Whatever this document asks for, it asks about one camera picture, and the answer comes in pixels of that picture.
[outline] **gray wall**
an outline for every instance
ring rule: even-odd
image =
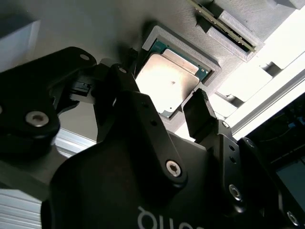
[[[76,108],[62,113],[61,127],[96,141],[97,126],[92,104],[80,103]]]

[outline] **gray surface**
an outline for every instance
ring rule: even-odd
[[[39,21],[22,15],[0,18],[0,72],[32,59]]]
[[[294,11],[283,5],[273,9],[265,0],[215,0],[215,3],[262,41]],[[158,21],[218,61],[221,75],[205,82],[209,95],[243,62],[196,27],[195,9],[185,0],[2,0],[0,18],[13,12],[41,20],[34,58],[67,46],[77,46],[91,53],[98,62],[102,58],[119,61],[119,50],[122,47],[139,49],[145,24]],[[65,122],[71,123],[73,118],[75,122],[68,124],[68,129],[80,125],[76,133],[95,139],[90,128],[88,132],[84,131],[88,125],[95,125],[95,120],[85,125],[82,117],[77,116],[76,111],[70,112],[69,118],[61,119],[62,125],[66,128]],[[178,123],[182,123],[184,117],[180,115],[174,119],[181,119]],[[170,130],[177,128],[179,126],[174,125]]]

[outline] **cpu processor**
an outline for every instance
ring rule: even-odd
[[[134,72],[141,93],[151,97],[164,124],[171,125],[183,115],[181,106],[194,89],[220,71],[210,56],[168,28],[155,24],[142,46]]]

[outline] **black bracket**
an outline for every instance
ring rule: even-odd
[[[218,174],[216,184],[223,214],[234,216],[246,210],[239,147],[229,125],[218,120],[207,94],[197,89],[183,108],[190,136],[195,142],[213,152]]]

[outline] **silver screw head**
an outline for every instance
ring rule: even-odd
[[[171,175],[174,177],[178,177],[181,175],[180,166],[174,161],[166,162],[166,168],[170,172]]]
[[[125,69],[123,68],[119,68],[119,70],[122,72],[122,73],[127,73]]]
[[[84,54],[81,54],[80,57],[86,61],[90,60],[89,56],[86,56]]]
[[[25,121],[34,127],[42,127],[49,122],[49,117],[44,112],[31,111],[25,116]]]
[[[235,185],[229,185],[229,191],[230,191],[231,195],[234,197],[234,199],[236,199],[237,201],[242,200],[242,194],[237,189],[237,187],[235,187]]]
[[[295,225],[295,226],[300,226],[299,222],[297,221],[296,217],[290,212],[287,212],[287,216],[290,219],[290,221]]]
[[[230,128],[230,126],[225,121],[223,121],[223,125],[225,128]]]

